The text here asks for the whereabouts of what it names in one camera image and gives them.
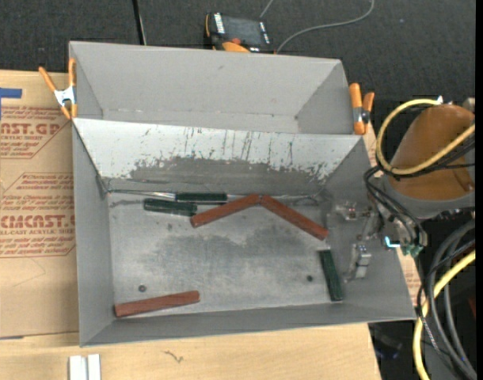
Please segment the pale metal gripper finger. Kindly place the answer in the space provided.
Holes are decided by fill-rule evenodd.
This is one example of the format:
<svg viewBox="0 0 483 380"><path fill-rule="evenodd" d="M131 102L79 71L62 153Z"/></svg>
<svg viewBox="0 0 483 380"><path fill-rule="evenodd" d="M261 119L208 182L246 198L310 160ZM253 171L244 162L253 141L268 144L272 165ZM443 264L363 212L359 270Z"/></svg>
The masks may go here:
<svg viewBox="0 0 483 380"><path fill-rule="evenodd" d="M332 202L326 213L328 219L353 222L369 216L369 209L361 207L357 202L341 200Z"/></svg>
<svg viewBox="0 0 483 380"><path fill-rule="evenodd" d="M344 273L344 281L353 281L355 279L365 279L368 267L371 263L372 255L364 244L353 244L349 265Z"/></svg>

